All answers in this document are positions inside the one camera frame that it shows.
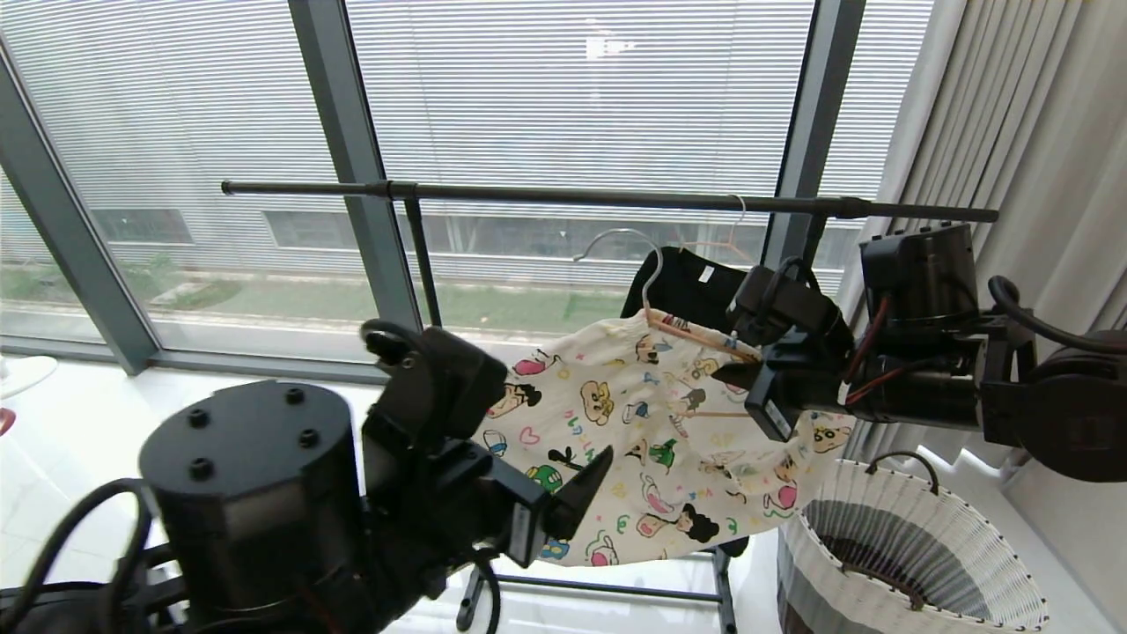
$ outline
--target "hanger hook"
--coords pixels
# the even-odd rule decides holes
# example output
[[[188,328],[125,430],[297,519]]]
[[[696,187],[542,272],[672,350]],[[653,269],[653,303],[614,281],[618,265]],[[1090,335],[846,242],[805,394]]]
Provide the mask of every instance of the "hanger hook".
[[[587,242],[587,248],[584,249],[584,251],[580,252],[579,255],[573,256],[571,261],[579,261],[580,259],[587,257],[587,255],[591,253],[591,248],[594,247],[598,240],[602,240],[603,238],[612,233],[630,233],[632,235],[637,235],[642,240],[646,240],[646,243],[654,247],[654,252],[657,253],[657,268],[655,268],[654,273],[649,276],[648,279],[646,279],[646,283],[641,285],[641,305],[644,309],[646,309],[646,314],[649,315],[649,286],[650,284],[654,283],[655,279],[657,279],[657,276],[662,274],[662,267],[665,266],[665,258],[662,256],[662,248],[657,245],[657,242],[649,239],[649,235],[642,233],[637,229],[625,229],[625,227],[607,229],[602,233],[595,235],[589,242]]]
[[[744,216],[747,215],[747,203],[744,202],[744,196],[740,196],[739,194],[728,194],[728,195],[735,196],[736,199],[739,200],[739,217],[736,220],[736,223],[731,225],[731,229],[728,229],[728,243],[734,243],[734,238],[736,236],[736,226],[739,226],[739,223],[744,221]]]

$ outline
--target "gray stripe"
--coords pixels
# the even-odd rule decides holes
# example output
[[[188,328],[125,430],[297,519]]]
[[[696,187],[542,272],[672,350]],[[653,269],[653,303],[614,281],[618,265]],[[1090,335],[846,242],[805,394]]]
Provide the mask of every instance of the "gray stripe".
[[[828,500],[815,500],[804,514],[810,528],[823,538],[850,539],[887,557],[907,575],[908,586],[919,589],[928,602],[966,616],[996,620],[974,578],[962,562],[923,528],[904,518],[867,507]],[[840,557],[854,565],[881,570],[871,557]]]
[[[782,530],[779,530],[779,584],[787,596],[787,602],[802,618],[811,632],[835,632],[837,634],[880,634],[867,625],[845,618],[835,610],[826,598],[814,589],[814,584],[795,565],[795,557],[787,547]]]

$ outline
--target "camera on robot arm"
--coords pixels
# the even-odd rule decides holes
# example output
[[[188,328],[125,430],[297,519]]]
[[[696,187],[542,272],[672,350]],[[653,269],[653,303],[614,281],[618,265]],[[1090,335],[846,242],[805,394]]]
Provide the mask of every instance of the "camera on robot arm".
[[[855,342],[797,258],[752,268],[728,307],[737,337],[763,347],[742,385],[770,438],[789,438],[805,410],[838,412],[973,431],[1070,477],[1127,481],[1127,334],[1049,327],[1002,276],[988,282],[995,305],[979,310],[969,224],[873,235],[860,249],[869,325]],[[1041,364],[1035,336],[1061,346]]]
[[[361,337],[390,375],[361,428],[363,480],[339,395],[273,381],[216,392],[149,437],[142,480],[105,485],[71,511],[26,586],[0,592],[0,631],[372,633],[473,565],[495,632],[490,560],[529,566],[549,537],[570,539],[611,450],[550,494],[470,440],[504,395],[500,361],[441,329],[373,320]],[[124,492],[139,498],[137,528],[113,581],[45,584],[74,526]],[[150,498],[168,544],[144,550]],[[174,561],[181,574],[154,580]]]

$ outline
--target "clothes hanger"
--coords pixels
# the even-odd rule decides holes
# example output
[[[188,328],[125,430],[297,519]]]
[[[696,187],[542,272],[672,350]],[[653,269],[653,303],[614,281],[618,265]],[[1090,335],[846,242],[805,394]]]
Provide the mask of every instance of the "clothes hanger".
[[[728,194],[728,195],[735,196],[736,199],[739,200],[739,208],[740,208],[739,217],[731,225],[731,227],[728,229],[728,241],[726,241],[726,242],[708,242],[708,241],[681,242],[681,250],[685,250],[685,247],[687,247],[687,245],[726,247],[727,249],[734,251],[739,257],[743,257],[744,260],[752,261],[752,262],[755,261],[752,258],[752,256],[747,255],[747,252],[745,252],[743,249],[740,249],[739,247],[736,245],[736,226],[739,226],[739,223],[744,221],[744,216],[747,215],[747,203],[744,202],[744,196],[740,196],[739,194]]]
[[[660,247],[658,247],[657,243],[654,242],[654,240],[649,239],[649,235],[647,235],[646,233],[642,233],[641,231],[639,231],[637,229],[625,229],[625,227],[607,229],[606,231],[603,231],[602,233],[595,235],[595,238],[592,239],[589,243],[587,243],[586,250],[584,250],[579,255],[573,256],[571,257],[571,261],[579,261],[580,259],[587,257],[587,255],[591,253],[592,247],[594,247],[595,243],[598,242],[598,240],[602,240],[606,235],[611,235],[611,234],[614,234],[614,233],[630,233],[630,234],[633,234],[633,235],[638,235],[642,240],[646,240],[646,242],[648,242],[649,245],[654,247],[654,252],[657,253],[657,267],[654,268],[654,273],[651,273],[650,276],[646,279],[646,282],[641,285],[641,306],[642,306],[642,310],[645,311],[645,314],[646,314],[646,323],[650,328],[656,329],[658,331],[662,331],[663,333],[673,336],[673,337],[678,338],[678,339],[683,339],[683,340],[687,340],[687,341],[692,341],[692,342],[699,343],[700,346],[703,346],[704,348],[710,348],[712,350],[718,350],[718,351],[724,352],[726,355],[730,355],[731,357],[735,357],[735,358],[737,358],[737,359],[739,359],[742,361],[745,361],[747,364],[761,364],[761,361],[758,359],[756,359],[756,358],[754,358],[754,357],[752,357],[752,356],[749,356],[749,355],[747,355],[745,352],[742,352],[742,351],[738,351],[738,350],[735,350],[735,349],[731,349],[731,348],[725,348],[722,346],[713,343],[713,342],[711,342],[711,341],[709,341],[709,340],[707,340],[707,339],[698,336],[696,333],[687,333],[685,331],[682,331],[681,329],[675,329],[675,328],[671,327],[669,324],[666,324],[666,323],[662,322],[660,320],[656,319],[656,316],[654,316],[653,311],[649,307],[649,286],[654,283],[655,279],[657,279],[658,275],[662,274],[662,267],[665,265],[665,257],[662,255]]]

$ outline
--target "white and gray basket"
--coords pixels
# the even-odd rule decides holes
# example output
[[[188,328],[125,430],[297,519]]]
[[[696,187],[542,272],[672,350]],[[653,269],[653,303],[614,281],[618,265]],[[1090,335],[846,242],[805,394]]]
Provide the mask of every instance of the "white and gray basket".
[[[877,468],[916,458],[931,483]],[[838,461],[779,533],[779,622],[787,634],[1040,632],[1046,600],[978,511],[906,452]]]

